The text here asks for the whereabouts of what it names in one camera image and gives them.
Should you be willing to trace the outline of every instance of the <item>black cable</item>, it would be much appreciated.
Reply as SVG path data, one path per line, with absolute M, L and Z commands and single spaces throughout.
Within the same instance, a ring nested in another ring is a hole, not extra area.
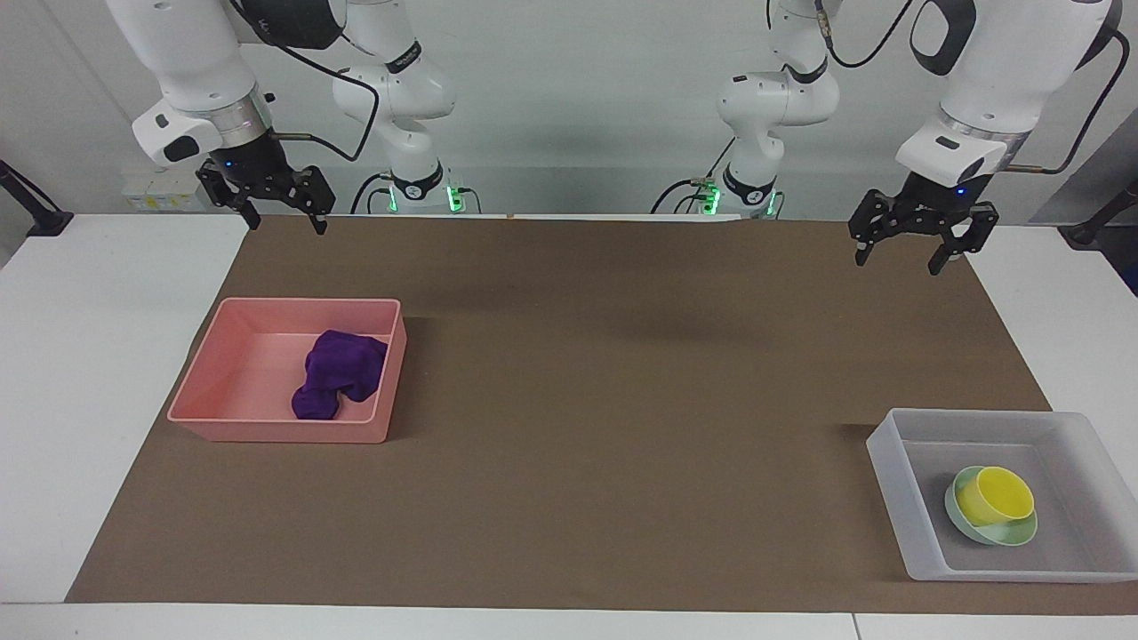
M 1090 126 L 1095 123 L 1095 118 L 1098 117 L 1099 109 L 1103 108 L 1103 104 L 1106 102 L 1106 98 L 1111 95 L 1111 91 L 1114 89 L 1114 85 L 1118 84 L 1119 79 L 1122 77 L 1122 72 L 1125 71 L 1127 64 L 1130 61 L 1130 41 L 1127 39 L 1125 35 L 1122 34 L 1121 31 L 1115 31 L 1113 38 L 1119 41 L 1119 44 L 1122 46 L 1122 57 L 1119 58 L 1119 66 L 1118 68 L 1114 69 L 1114 75 L 1111 76 L 1111 80 L 1106 83 L 1106 87 L 1103 88 L 1103 92 L 1099 93 L 1098 100 L 1095 101 L 1095 106 L 1091 107 L 1090 114 L 1087 115 L 1087 120 L 1082 123 L 1082 129 L 1079 131 L 1079 136 L 1075 137 L 1074 143 L 1071 146 L 1071 150 L 1067 153 L 1067 157 L 1066 159 L 1063 161 L 1063 164 L 1061 164 L 1056 169 L 1044 169 L 1042 166 L 1038 165 L 1013 164 L 1009 165 L 1004 171 L 1008 173 L 1036 173 L 1040 175 L 1058 175 L 1059 173 L 1063 173 L 1071 166 L 1071 163 L 1074 162 L 1074 157 L 1079 154 L 1079 148 L 1082 146 L 1083 139 L 1090 131 Z
M 370 187 L 372 182 L 377 180 L 387 180 L 390 177 L 387 173 L 377 173 L 374 175 L 370 175 L 366 180 L 364 180 L 363 184 L 360 186 L 360 190 L 356 191 L 355 199 L 352 200 L 352 208 L 348 213 L 355 215 L 356 210 L 360 208 L 360 200 L 363 199 L 364 191 L 368 190 L 368 187 Z
M 32 192 L 34 192 L 36 196 L 40 196 L 41 198 L 43 198 L 43 202 L 46 202 L 49 205 L 51 205 L 51 208 L 56 210 L 56 213 L 63 213 L 64 212 L 64 210 L 59 208 L 59 205 L 57 205 L 55 200 L 52 200 L 47 194 L 43 192 L 43 189 L 40 189 L 39 184 L 36 184 L 35 182 L 32 182 L 31 180 L 28 180 L 27 178 L 25 178 L 23 173 L 16 171 L 15 166 L 11 166 L 10 164 L 7 165 L 7 166 L 8 166 L 8 173 L 11 173 L 13 175 L 15 175 L 16 180 L 19 180 L 20 182 L 24 183 L 25 187 L 27 187 L 28 189 L 31 189 Z
M 676 208 L 671 210 L 671 213 L 679 213 L 679 207 L 684 206 L 684 203 L 687 203 L 687 213 L 691 213 L 692 205 L 695 204 L 695 200 L 698 200 L 698 199 L 700 199 L 700 195 L 699 194 L 692 194 L 691 196 L 686 196 L 684 198 L 681 198 L 679 203 L 676 204 Z
M 257 34 L 257 38 L 259 38 L 265 44 L 269 44 L 271 47 L 275 47 L 275 48 L 280 49 L 281 51 L 284 51 L 286 54 L 288 54 L 289 56 L 291 56 L 294 59 L 300 61 L 302 64 L 304 64 L 306 66 L 310 66 L 310 67 L 312 67 L 312 68 L 314 68 L 314 69 L 316 69 L 316 71 L 319 71 L 321 73 L 324 73 L 327 75 L 330 75 L 330 76 L 332 76 L 332 77 L 335 77 L 337 80 L 341 80 L 344 82 L 347 82 L 348 84 L 355 84 L 356 87 L 362 87 L 363 89 L 366 89 L 368 92 L 371 93 L 371 96 L 372 96 L 371 116 L 368 118 L 368 124 L 364 126 L 363 136 L 360 137 L 360 146 L 356 147 L 355 153 L 352 154 L 352 155 L 348 155 L 347 151 L 344 151 L 343 149 L 340 149 L 339 147 L 332 145 L 328 140 L 324 140 L 322 138 L 318 138 L 318 137 L 315 137 L 315 136 L 313 136 L 311 133 L 294 133 L 294 134 L 281 133 L 279 136 L 280 139 L 288 139 L 289 136 L 296 136 L 297 138 L 294 138 L 294 140 L 316 142 L 318 145 L 321 145 L 323 147 L 327 147 L 327 148 L 331 149 L 332 151 L 336 151 L 336 154 L 338 156 L 340 156 L 341 158 L 344 158 L 344 159 L 346 159 L 348 162 L 356 162 L 357 159 L 360 159 L 360 156 L 363 154 L 364 146 L 368 145 L 368 138 L 371 136 L 372 126 L 376 124 L 376 116 L 379 114 L 379 101 L 380 101 L 379 91 L 377 91 L 374 87 L 368 84 L 366 82 L 361 82 L 361 81 L 358 81 L 358 80 L 356 80 L 354 77 L 348 77 L 348 76 L 344 75 L 343 73 L 335 72 L 335 71 L 332 71 L 332 69 L 330 69 L 330 68 L 321 65 L 320 63 L 316 63 L 314 60 L 311 60 L 311 59 L 302 56 L 300 54 L 297 54 L 296 51 L 294 51 L 292 49 L 290 49 L 290 48 L 288 48 L 288 47 L 286 47 L 283 44 L 277 44 L 277 43 L 272 42 L 271 39 L 265 38 L 266 34 L 261 30 L 259 26 L 257 26 L 256 24 L 254 24 L 254 23 L 251 23 L 249 20 L 249 18 L 245 15 L 245 9 L 241 8 L 240 3 L 238 3 L 237 0 L 229 0 L 229 3 L 233 7 L 233 10 L 237 11 L 237 14 L 239 16 L 241 16 L 242 19 L 245 19 L 245 22 L 249 23 L 249 26 L 253 27 L 253 31 Z
M 463 187 L 463 188 L 459 189 L 459 192 L 460 194 L 473 194 L 475 195 L 475 203 L 478 204 L 478 215 L 483 214 L 483 199 L 480 197 L 478 197 L 478 191 L 476 191 L 476 190 L 473 190 L 473 189 L 471 189 L 469 187 Z
M 719 163 L 723 162 L 723 158 L 727 157 L 727 151 L 729 151 L 731 148 L 733 146 L 735 146 L 735 140 L 737 140 L 737 138 L 732 138 L 731 141 L 727 142 L 727 146 L 723 148 L 723 153 L 719 154 L 719 157 L 716 158 L 715 164 L 712 164 L 711 169 L 708 171 L 707 178 L 711 178 L 712 175 L 715 175 L 715 170 L 719 169 Z M 695 190 L 695 195 L 696 196 L 699 196 L 702 192 L 703 192 L 703 187 L 702 186 L 699 189 Z M 684 212 L 685 215 L 688 214 L 688 213 L 692 213 L 692 205 L 693 204 L 695 204 L 694 200 L 687 203 L 687 211 Z
M 386 194 L 390 196 L 391 190 L 386 187 L 380 187 L 379 189 L 376 189 L 374 191 L 368 194 L 368 215 L 371 215 L 371 199 L 376 197 L 376 194 Z
M 869 64 L 869 61 L 876 58 L 877 54 L 880 54 L 881 50 L 885 48 L 885 43 L 889 42 L 889 40 L 893 36 L 893 32 L 897 31 L 897 27 L 901 24 L 901 20 L 905 19 L 905 14 L 909 13 L 909 8 L 913 7 L 913 0 L 905 1 L 905 6 L 901 7 L 900 13 L 897 14 L 896 18 L 893 18 L 893 24 L 890 25 L 889 31 L 885 32 L 885 35 L 884 38 L 881 39 L 881 42 L 877 43 L 877 46 L 873 49 L 873 51 L 869 54 L 868 57 L 857 63 L 849 63 L 843 60 L 842 57 L 838 55 L 838 51 L 834 50 L 834 36 L 830 28 L 830 15 L 826 13 L 826 9 L 822 6 L 822 0 L 814 0 L 814 7 L 818 10 L 818 26 L 822 28 L 822 38 L 826 41 L 826 49 L 830 50 L 830 56 L 834 58 L 835 63 L 846 68 L 858 68 Z
M 681 180 L 679 182 L 676 182 L 671 187 L 665 189 L 663 192 L 660 194 L 660 198 L 655 200 L 654 205 L 652 205 L 652 211 L 650 212 L 650 214 L 654 214 L 660 208 L 660 205 L 663 204 L 663 200 L 667 199 L 667 197 L 670 196 L 673 191 L 675 191 L 676 189 L 682 189 L 683 187 L 687 187 L 691 183 L 692 183 L 691 180 Z

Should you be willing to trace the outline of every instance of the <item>gray bin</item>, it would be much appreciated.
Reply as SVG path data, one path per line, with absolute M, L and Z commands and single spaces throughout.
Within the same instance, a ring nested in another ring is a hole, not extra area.
M 1138 502 L 1079 413 L 894 409 L 868 448 L 914 580 L 1138 580 Z M 973 465 L 1006 467 L 1028 482 L 1039 515 L 1033 541 L 986 547 L 953 526 L 945 491 Z

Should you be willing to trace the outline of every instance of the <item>translucent plastic container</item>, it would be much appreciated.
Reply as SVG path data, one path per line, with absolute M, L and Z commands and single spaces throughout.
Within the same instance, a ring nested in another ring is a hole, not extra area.
M 379 391 L 361 403 L 341 396 L 333 420 L 298 420 L 292 393 L 305 381 L 305 358 L 329 329 L 387 344 Z M 384 442 L 406 342 L 395 300 L 226 298 L 167 417 L 217 442 Z
M 1138 580 L 1138 502 L 1081 415 L 894 409 L 868 448 L 914 580 Z M 973 465 L 1028 482 L 1039 516 L 1033 541 L 986 547 L 953 526 L 945 491 Z

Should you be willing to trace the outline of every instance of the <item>white wall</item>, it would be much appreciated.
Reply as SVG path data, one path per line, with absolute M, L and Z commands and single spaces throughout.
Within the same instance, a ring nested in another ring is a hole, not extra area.
M 715 110 L 721 83 L 740 72 L 778 67 L 762 0 L 409 1 L 428 54 L 459 84 L 454 115 L 430 125 L 438 147 L 494 212 L 643 212 L 662 187 L 707 171 L 729 138 Z M 872 48 L 901 3 L 847 2 L 835 23 L 847 57 Z M 16 102 L 3 102 L 0 115 L 5 153 L 10 147 L 28 171 L 43 173 L 44 186 L 69 206 L 123 208 L 119 170 L 138 169 L 141 155 L 123 114 L 133 117 L 157 99 L 152 76 L 101 0 L 5 0 L 0 7 L 0 95 L 31 89 L 5 98 Z M 27 16 L 36 11 L 58 20 L 61 44 L 40 41 Z M 7 24 L 11 16 L 23 26 Z M 1135 7 L 1123 26 L 1138 34 Z M 943 87 L 912 59 L 907 31 L 902 27 L 871 66 L 834 71 L 843 101 L 831 122 L 785 132 L 784 216 L 844 220 L 866 189 L 900 186 L 906 172 L 893 154 L 934 112 Z M 354 143 L 360 125 L 337 112 L 328 79 L 264 46 L 245 47 L 245 55 L 263 89 L 279 97 L 278 129 Z M 1062 158 L 1116 55 L 1112 48 L 1054 98 L 1022 161 Z M 333 66 L 363 58 L 346 44 L 315 57 Z M 83 80 L 86 66 L 93 74 Z M 1136 104 L 1131 73 L 1079 162 Z M 318 147 L 290 143 L 289 151 L 294 164 L 325 169 L 340 195 L 338 208 L 347 206 L 363 177 L 384 165 L 374 150 L 351 167 Z M 1005 221 L 1024 222 L 1064 180 L 1006 175 L 989 195 Z

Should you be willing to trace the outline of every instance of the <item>white table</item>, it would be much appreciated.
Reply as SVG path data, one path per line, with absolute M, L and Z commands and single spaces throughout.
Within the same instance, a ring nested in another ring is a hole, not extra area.
M 236 216 L 80 216 L 0 271 L 0 601 L 41 602 L 0 606 L 0 638 L 1138 638 L 1138 617 L 59 605 L 244 233 Z M 972 261 L 1054 408 L 1090 417 L 1138 493 L 1138 301 L 1052 229 L 1000 228 Z

